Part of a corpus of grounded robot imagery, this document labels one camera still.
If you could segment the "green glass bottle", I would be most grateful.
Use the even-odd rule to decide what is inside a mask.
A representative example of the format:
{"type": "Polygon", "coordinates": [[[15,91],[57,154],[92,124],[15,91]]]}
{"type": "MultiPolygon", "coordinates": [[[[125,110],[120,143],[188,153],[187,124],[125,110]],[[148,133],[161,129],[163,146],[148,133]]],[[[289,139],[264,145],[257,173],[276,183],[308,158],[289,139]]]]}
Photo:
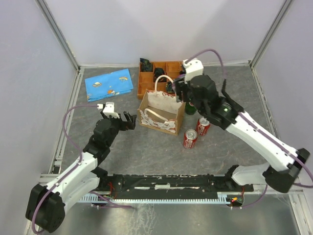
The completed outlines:
{"type": "Polygon", "coordinates": [[[194,115],[197,109],[191,102],[186,102],[185,104],[185,113],[188,115],[194,115]]]}

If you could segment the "red cola can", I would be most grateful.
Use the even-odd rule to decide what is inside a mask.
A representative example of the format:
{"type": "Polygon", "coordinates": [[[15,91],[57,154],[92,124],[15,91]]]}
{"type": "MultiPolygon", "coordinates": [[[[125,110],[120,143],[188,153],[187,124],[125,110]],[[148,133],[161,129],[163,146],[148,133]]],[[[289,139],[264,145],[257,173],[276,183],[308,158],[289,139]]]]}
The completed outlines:
{"type": "Polygon", "coordinates": [[[211,123],[204,117],[198,119],[196,132],[198,136],[205,136],[208,129],[210,128],[211,123]]]}
{"type": "Polygon", "coordinates": [[[189,129],[184,133],[183,146],[186,149],[191,149],[194,147],[197,139],[198,139],[197,132],[193,129],[189,129]]]}

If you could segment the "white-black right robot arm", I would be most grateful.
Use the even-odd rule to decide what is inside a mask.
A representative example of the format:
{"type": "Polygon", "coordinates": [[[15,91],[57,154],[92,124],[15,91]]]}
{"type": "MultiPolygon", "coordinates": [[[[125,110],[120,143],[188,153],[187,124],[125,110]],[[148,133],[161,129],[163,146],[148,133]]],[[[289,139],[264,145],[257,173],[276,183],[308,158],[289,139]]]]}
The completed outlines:
{"type": "Polygon", "coordinates": [[[179,101],[191,102],[198,113],[211,124],[235,135],[258,152],[267,162],[252,166],[235,166],[224,185],[236,191],[243,185],[266,184],[280,192],[289,192],[310,153],[295,149],[259,125],[244,108],[225,91],[223,82],[219,93],[208,75],[198,75],[185,81],[183,75],[174,80],[172,88],[179,101]]]}

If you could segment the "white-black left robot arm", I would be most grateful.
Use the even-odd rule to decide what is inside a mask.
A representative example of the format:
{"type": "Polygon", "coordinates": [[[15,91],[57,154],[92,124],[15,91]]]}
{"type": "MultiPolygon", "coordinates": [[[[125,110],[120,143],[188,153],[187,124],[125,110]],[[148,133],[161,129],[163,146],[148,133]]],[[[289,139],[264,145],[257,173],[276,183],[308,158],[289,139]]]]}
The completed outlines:
{"type": "Polygon", "coordinates": [[[37,184],[30,193],[25,217],[33,233],[52,233],[62,224],[68,211],[87,193],[108,186],[107,172],[99,167],[110,153],[110,146],[120,131],[135,129],[136,115],[124,112],[103,114],[97,121],[88,144],[79,157],[59,176],[47,184],[37,184]]]}

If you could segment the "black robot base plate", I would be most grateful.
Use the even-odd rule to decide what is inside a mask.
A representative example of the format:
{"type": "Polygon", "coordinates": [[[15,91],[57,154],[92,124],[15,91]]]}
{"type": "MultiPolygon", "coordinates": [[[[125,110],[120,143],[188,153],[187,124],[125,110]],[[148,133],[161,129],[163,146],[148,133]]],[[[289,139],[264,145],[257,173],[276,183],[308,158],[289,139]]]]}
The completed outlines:
{"type": "Polygon", "coordinates": [[[253,192],[252,185],[241,186],[230,176],[205,175],[122,175],[103,176],[96,192],[114,199],[203,199],[218,193],[253,192]]]}

